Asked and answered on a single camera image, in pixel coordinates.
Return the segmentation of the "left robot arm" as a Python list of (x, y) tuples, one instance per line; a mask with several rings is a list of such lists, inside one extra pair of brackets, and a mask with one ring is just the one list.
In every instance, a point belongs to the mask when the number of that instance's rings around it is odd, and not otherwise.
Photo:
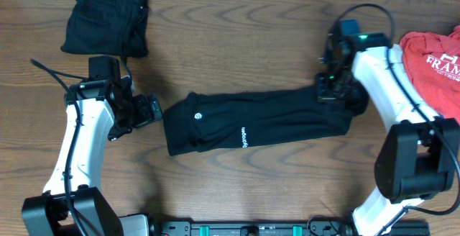
[(118, 217), (101, 193), (106, 144), (161, 119), (154, 94), (128, 81), (87, 81), (65, 96), (67, 125), (50, 180), (22, 206), (29, 235), (149, 235), (146, 214)]

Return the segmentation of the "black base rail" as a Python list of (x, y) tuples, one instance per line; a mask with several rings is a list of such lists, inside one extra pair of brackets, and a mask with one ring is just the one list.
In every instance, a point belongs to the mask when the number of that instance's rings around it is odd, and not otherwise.
[(316, 215), (307, 221), (194, 222), (190, 219), (150, 222), (151, 236), (356, 236), (349, 220)]

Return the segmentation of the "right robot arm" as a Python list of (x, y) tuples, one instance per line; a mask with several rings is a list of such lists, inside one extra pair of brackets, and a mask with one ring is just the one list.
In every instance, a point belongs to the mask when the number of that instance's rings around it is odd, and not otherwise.
[(403, 51), (382, 33), (330, 32), (316, 76), (318, 100), (358, 110), (373, 101), (387, 135), (374, 164), (376, 186), (351, 213), (354, 235), (389, 235), (409, 211), (448, 191), (459, 175), (459, 124), (414, 89)]

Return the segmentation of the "black t-shirt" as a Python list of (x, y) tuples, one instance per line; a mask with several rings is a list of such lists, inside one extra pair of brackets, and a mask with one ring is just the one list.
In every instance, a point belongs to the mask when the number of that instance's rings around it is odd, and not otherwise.
[(205, 95), (191, 92), (164, 113), (171, 156), (345, 135), (368, 96), (320, 103), (316, 88)]

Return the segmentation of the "red printed t-shirt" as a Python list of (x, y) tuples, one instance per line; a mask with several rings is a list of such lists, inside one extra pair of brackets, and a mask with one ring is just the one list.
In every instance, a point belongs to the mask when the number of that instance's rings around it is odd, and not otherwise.
[(459, 120), (459, 26), (450, 35), (409, 32), (400, 40), (409, 80), (445, 118)]

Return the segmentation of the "folded black garment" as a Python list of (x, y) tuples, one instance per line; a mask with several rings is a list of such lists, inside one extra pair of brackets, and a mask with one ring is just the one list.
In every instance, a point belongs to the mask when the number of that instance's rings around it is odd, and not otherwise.
[(60, 49), (77, 55), (148, 55), (149, 0), (75, 0)]

